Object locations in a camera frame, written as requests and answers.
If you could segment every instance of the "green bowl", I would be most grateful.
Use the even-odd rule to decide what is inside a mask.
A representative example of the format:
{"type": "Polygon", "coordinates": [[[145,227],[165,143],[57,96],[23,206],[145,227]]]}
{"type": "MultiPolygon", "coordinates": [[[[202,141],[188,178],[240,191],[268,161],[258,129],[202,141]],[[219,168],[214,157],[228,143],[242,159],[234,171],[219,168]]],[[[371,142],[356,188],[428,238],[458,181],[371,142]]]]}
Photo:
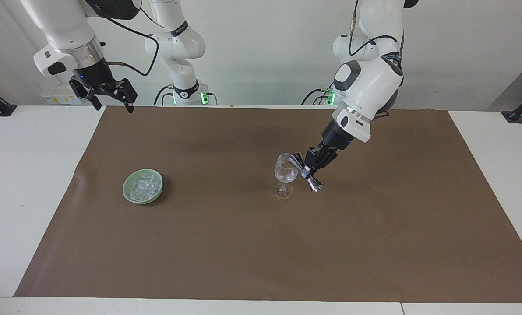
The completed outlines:
{"type": "Polygon", "coordinates": [[[125,179],[125,183],[123,184],[123,196],[128,201],[131,201],[132,203],[135,203],[136,205],[145,205],[147,203],[151,203],[152,201],[155,201],[159,194],[162,193],[163,189],[163,179],[162,176],[153,169],[141,169],[137,170],[133,174],[131,174],[127,179],[125,179]],[[129,198],[129,195],[131,195],[131,189],[133,188],[133,185],[138,182],[138,179],[141,177],[141,175],[154,175],[157,178],[159,178],[159,190],[158,192],[151,196],[149,199],[143,200],[143,201],[134,201],[129,198]]]}

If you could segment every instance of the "white tabletop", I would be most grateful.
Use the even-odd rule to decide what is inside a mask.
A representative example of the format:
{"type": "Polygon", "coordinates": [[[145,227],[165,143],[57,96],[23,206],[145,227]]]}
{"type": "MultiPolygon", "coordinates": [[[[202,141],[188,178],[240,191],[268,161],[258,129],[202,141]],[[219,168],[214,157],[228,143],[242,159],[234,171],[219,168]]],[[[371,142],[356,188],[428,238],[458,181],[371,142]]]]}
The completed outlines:
{"type": "MultiPolygon", "coordinates": [[[[0,314],[522,314],[522,304],[12,298],[102,112],[20,106],[0,118],[0,314]]],[[[522,126],[500,113],[450,114],[522,239],[522,126]]]]}

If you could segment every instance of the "wine glass base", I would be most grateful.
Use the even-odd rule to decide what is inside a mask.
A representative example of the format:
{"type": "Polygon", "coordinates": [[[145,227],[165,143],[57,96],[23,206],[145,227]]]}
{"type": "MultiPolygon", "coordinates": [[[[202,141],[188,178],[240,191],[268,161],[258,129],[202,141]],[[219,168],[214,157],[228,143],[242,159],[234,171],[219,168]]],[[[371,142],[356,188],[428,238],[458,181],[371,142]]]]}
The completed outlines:
{"type": "Polygon", "coordinates": [[[273,192],[277,199],[282,201],[290,198],[293,193],[293,187],[289,184],[278,183],[273,188],[273,192]]]}

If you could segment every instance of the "white wall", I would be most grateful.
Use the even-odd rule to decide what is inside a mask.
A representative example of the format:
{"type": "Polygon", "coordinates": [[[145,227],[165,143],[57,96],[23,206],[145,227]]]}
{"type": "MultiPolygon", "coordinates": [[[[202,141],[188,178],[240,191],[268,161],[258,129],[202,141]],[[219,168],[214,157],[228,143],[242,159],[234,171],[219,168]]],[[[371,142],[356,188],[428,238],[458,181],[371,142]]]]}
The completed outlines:
{"type": "MultiPolygon", "coordinates": [[[[13,102],[35,104],[45,80],[31,56],[45,38],[17,0],[2,4],[27,36],[9,27],[0,12],[0,91],[13,102]]],[[[225,105],[298,104],[313,88],[331,83],[339,66],[333,40],[349,30],[353,4],[184,0],[187,20],[207,42],[205,56],[193,61],[197,76],[225,105]]],[[[123,23],[142,32],[159,30],[142,14],[123,23]]],[[[91,18],[90,24],[107,42],[108,60],[147,68],[142,38],[107,20],[91,18]]],[[[522,0],[421,0],[405,11],[405,31],[406,79],[397,108],[484,110],[522,72],[522,0]]],[[[151,104],[155,92],[171,82],[161,64],[147,78],[126,68],[113,71],[133,82],[139,105],[151,104]]]]}

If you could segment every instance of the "table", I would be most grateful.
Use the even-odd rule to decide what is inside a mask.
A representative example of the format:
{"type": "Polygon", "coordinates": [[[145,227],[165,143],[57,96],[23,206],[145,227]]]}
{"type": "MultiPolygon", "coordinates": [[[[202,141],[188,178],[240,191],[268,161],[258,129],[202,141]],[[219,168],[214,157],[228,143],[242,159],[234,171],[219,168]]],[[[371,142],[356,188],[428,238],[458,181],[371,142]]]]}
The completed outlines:
{"type": "MultiPolygon", "coordinates": [[[[522,314],[522,304],[12,298],[102,112],[20,106],[0,118],[0,314],[522,314]]],[[[450,114],[522,240],[522,126],[500,113],[450,114]]]]}

